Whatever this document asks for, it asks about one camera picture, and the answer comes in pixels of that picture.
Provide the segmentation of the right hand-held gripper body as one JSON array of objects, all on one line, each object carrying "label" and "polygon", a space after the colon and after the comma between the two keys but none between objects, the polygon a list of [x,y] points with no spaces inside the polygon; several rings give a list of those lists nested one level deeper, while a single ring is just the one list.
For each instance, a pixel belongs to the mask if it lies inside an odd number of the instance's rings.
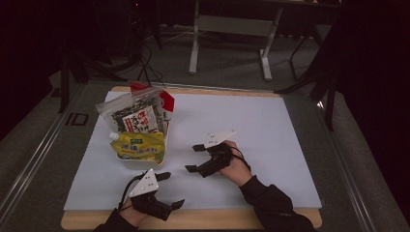
[{"label": "right hand-held gripper body", "polygon": [[207,148],[206,151],[210,154],[211,158],[199,166],[202,168],[202,173],[200,173],[200,175],[203,178],[220,171],[230,164],[233,154],[231,149],[224,144],[224,141],[235,133],[236,131],[234,130],[227,130],[210,132],[208,134],[204,145]]}]

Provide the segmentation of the yellow green spout pouch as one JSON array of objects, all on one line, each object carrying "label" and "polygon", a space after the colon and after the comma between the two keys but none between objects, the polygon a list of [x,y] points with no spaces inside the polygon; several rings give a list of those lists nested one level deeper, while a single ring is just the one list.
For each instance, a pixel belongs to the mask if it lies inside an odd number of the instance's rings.
[{"label": "yellow green spout pouch", "polygon": [[121,160],[152,160],[161,164],[165,154],[162,132],[112,132],[110,146]]}]

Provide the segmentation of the black metal stand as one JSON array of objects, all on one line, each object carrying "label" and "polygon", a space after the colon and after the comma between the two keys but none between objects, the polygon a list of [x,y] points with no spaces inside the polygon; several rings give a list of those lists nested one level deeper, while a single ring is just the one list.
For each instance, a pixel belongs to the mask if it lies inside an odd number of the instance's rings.
[{"label": "black metal stand", "polygon": [[326,96],[326,106],[324,108],[324,120],[330,131],[334,130],[333,115],[337,87],[336,67],[333,64],[332,55],[334,32],[329,29],[325,37],[319,44],[319,49],[310,63],[307,70],[296,81],[295,84],[276,90],[277,94],[289,94],[301,89],[310,83],[314,86],[308,97],[316,103],[322,101]]},{"label": "black metal stand", "polygon": [[86,84],[89,79],[89,71],[92,70],[100,76],[114,80],[125,81],[125,78],[114,74],[109,69],[98,64],[96,61],[87,57],[81,52],[64,50],[61,54],[61,74],[60,74],[60,109],[59,112],[64,112],[69,105],[70,94],[70,75],[74,80],[81,84]]}]

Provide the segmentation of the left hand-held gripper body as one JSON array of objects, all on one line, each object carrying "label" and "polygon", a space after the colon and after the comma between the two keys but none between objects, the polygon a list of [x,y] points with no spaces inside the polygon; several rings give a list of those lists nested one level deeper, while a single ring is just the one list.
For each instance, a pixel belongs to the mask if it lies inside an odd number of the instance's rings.
[{"label": "left hand-held gripper body", "polygon": [[171,205],[160,202],[155,194],[159,189],[159,182],[155,172],[149,169],[131,180],[136,185],[129,192],[128,197],[132,201],[135,210],[142,214],[167,221],[172,210]]}]

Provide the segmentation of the person's right hand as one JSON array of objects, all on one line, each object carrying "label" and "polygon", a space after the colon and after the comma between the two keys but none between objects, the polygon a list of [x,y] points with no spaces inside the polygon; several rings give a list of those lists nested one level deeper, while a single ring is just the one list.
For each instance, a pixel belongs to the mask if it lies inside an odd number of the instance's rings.
[{"label": "person's right hand", "polygon": [[220,170],[220,174],[228,178],[238,187],[241,187],[252,178],[252,173],[249,170],[242,153],[237,148],[236,143],[225,140],[224,144],[231,149],[234,158],[228,166]]}]

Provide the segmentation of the white metal desk frame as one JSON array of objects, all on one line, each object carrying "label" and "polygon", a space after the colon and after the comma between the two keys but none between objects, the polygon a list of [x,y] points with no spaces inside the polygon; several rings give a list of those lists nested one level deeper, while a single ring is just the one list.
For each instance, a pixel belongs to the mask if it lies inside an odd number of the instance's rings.
[{"label": "white metal desk frame", "polygon": [[237,18],[218,15],[206,15],[199,12],[200,1],[194,0],[194,19],[193,19],[193,41],[190,54],[189,74],[196,74],[199,51],[199,32],[217,32],[227,34],[238,34],[246,36],[265,37],[266,45],[259,50],[259,59],[263,76],[266,81],[271,81],[272,73],[269,64],[269,52],[276,35],[283,8],[275,10],[271,21]]}]

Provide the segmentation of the clear seaweed bag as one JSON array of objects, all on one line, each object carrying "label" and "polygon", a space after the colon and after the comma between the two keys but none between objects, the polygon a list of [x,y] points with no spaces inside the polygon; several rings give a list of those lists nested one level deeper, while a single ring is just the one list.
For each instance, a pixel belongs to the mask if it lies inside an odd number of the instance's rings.
[{"label": "clear seaweed bag", "polygon": [[97,104],[96,109],[113,131],[166,134],[161,92],[149,87],[126,93]]}]

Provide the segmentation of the white paper mat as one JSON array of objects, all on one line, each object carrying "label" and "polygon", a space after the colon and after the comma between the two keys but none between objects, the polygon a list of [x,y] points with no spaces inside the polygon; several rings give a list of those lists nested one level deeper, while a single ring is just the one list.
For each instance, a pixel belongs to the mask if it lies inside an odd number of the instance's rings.
[{"label": "white paper mat", "polygon": [[[206,178],[189,173],[189,165],[208,160],[193,146],[211,132],[233,131],[233,141],[251,171],[265,185],[284,191],[297,208],[319,209],[320,202],[288,111],[281,98],[177,94],[170,121],[162,172],[170,178],[159,183],[161,202],[182,201],[185,209],[246,207],[238,188],[220,174]],[[99,119],[73,179],[67,211],[111,210],[126,184],[137,175],[120,162],[110,146],[111,129]]]}]

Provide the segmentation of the red seasoning packet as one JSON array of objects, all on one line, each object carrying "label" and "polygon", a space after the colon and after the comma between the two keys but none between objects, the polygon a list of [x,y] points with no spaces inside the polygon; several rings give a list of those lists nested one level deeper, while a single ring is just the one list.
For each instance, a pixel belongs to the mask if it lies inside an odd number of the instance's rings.
[{"label": "red seasoning packet", "polygon": [[147,83],[132,81],[130,87],[132,93],[151,93],[155,97],[162,124],[168,129],[174,111],[174,98],[163,88],[153,87]]}]

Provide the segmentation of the dark curtain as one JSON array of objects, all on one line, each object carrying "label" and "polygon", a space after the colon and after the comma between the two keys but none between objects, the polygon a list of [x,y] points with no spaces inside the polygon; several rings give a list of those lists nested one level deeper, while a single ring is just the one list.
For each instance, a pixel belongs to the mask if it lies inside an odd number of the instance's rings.
[{"label": "dark curtain", "polygon": [[340,38],[340,90],[410,223],[410,0],[350,0]]},{"label": "dark curtain", "polygon": [[51,0],[0,0],[0,140],[52,90],[56,22]]}]

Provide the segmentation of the person's left hand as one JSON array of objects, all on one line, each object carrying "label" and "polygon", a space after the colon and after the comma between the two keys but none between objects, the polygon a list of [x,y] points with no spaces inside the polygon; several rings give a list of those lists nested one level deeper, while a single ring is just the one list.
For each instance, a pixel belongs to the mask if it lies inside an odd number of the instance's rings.
[{"label": "person's left hand", "polygon": [[139,224],[147,217],[147,215],[142,214],[133,208],[132,201],[129,198],[124,202],[119,214],[134,227],[138,227]]}]

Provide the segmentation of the white plastic box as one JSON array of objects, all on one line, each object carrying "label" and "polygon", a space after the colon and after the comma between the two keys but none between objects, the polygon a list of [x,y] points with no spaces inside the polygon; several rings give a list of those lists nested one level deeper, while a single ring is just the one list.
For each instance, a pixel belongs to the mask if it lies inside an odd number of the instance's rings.
[{"label": "white plastic box", "polygon": [[[167,132],[166,131],[155,131],[155,132],[162,132],[164,135],[164,140],[165,140],[165,151],[166,151],[166,143],[167,143]],[[119,159],[116,154],[116,158],[122,162],[128,169],[159,169],[161,168],[162,164],[165,161],[165,154],[164,154],[164,160],[161,164],[157,164],[156,162],[152,160],[131,160],[131,159]]]}]

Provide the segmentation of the metal floor rail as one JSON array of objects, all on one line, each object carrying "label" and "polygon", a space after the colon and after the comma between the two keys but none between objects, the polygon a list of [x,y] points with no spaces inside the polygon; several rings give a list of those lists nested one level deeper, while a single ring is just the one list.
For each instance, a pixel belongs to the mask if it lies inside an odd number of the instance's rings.
[{"label": "metal floor rail", "polygon": [[78,96],[83,92],[84,88],[85,86],[83,84],[79,84],[73,88],[72,96],[69,99],[68,105],[61,113],[58,113],[56,115],[56,118],[46,132],[44,138],[37,146],[35,152],[31,155],[25,166],[17,175],[5,198],[1,201],[0,227],[7,223],[10,216],[14,212],[19,200],[30,185],[32,179],[42,165],[60,130],[63,128],[66,120],[69,118],[70,111]]},{"label": "metal floor rail", "polygon": [[329,137],[331,147],[334,151],[338,174],[343,182],[349,201],[355,212],[356,218],[362,228],[362,232],[377,232],[374,222],[369,214],[364,198],[353,178],[346,159],[340,150],[334,134],[328,129],[325,121],[322,122],[322,128]]}]

